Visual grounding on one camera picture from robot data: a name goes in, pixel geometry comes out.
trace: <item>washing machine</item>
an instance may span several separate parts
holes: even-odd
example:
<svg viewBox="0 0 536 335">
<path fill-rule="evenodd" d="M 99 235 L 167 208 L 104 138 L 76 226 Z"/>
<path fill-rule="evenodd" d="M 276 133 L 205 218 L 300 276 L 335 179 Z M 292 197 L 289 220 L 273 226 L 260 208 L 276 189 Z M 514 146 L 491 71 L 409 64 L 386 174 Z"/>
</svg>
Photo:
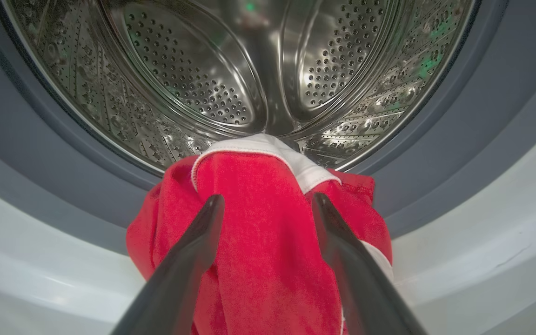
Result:
<svg viewBox="0 0 536 335">
<path fill-rule="evenodd" d="M 259 132 L 374 177 L 428 333 L 536 333 L 536 2 L 0 0 L 0 335 L 109 333 L 146 192 Z"/>
</svg>

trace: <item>stainless steel drum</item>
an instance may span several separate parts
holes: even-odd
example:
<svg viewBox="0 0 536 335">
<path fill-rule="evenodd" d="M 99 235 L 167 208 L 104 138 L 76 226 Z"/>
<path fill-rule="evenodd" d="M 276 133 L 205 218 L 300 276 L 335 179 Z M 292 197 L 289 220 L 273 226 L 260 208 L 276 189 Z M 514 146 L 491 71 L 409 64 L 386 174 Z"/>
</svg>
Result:
<svg viewBox="0 0 536 335">
<path fill-rule="evenodd" d="M 148 169 L 266 132 L 345 170 L 419 111 L 473 0 L 3 0 L 68 111 Z"/>
</svg>

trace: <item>white trim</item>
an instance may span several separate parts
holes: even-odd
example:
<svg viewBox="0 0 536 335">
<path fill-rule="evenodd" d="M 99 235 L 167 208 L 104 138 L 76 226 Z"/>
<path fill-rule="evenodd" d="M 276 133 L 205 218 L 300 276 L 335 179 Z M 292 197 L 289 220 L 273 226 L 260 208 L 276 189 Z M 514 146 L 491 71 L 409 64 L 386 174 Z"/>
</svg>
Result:
<svg viewBox="0 0 536 335">
<path fill-rule="evenodd" d="M 344 331 L 344 322 L 345 322 L 344 309 L 341 307 L 341 332 L 340 332 L 340 335 L 342 335 L 342 332 Z"/>
<path fill-rule="evenodd" d="M 318 166 L 306 156 L 292 150 L 287 144 L 284 144 L 276 137 L 266 134 L 256 134 L 245 138 L 214 143 L 208 150 L 202 153 L 202 155 L 196 159 L 194 167 L 192 168 L 192 184 L 196 191 L 198 190 L 196 175 L 200 162 L 207 156 L 222 151 L 265 154 L 280 159 L 287 165 L 287 167 L 289 167 L 297 180 L 301 192 L 304 194 L 328 180 L 335 180 L 341 184 L 340 179 L 328 172 L 328 170 Z"/>
<path fill-rule="evenodd" d="M 365 241 L 361 241 L 361 243 L 363 243 L 363 246 L 369 252 L 369 254 L 372 255 L 376 263 L 378 263 L 380 269 L 382 269 L 383 273 L 387 276 L 387 278 L 390 281 L 393 281 L 394 273 L 392 271 L 392 265 L 390 264 L 386 256 L 384 256 L 384 254 L 378 248 L 375 248 L 371 244 Z"/>
</svg>

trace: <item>red towel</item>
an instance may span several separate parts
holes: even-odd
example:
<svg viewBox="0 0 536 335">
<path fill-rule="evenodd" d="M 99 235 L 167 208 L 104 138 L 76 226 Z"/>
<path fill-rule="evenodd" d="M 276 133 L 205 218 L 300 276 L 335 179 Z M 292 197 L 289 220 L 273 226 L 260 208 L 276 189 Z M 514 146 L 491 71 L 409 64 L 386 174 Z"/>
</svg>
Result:
<svg viewBox="0 0 536 335">
<path fill-rule="evenodd" d="M 334 272 L 311 216 L 317 191 L 390 276 L 389 232 L 371 206 L 374 180 L 323 169 L 264 134 L 218 142 L 173 164 L 127 229 L 127 250 L 148 279 L 208 197 L 221 194 L 221 237 L 202 276 L 192 334 L 340 335 Z"/>
</svg>

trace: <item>washing machine drum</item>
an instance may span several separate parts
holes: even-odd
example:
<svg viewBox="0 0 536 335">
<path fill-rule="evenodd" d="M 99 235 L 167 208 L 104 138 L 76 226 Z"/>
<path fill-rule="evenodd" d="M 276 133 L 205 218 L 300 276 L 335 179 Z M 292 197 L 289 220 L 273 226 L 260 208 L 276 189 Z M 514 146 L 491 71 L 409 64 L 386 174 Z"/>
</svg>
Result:
<svg viewBox="0 0 536 335">
<path fill-rule="evenodd" d="M 347 170 L 419 111 L 472 0 L 7 0 L 43 82 L 85 128 L 162 172 L 266 132 Z"/>
</svg>

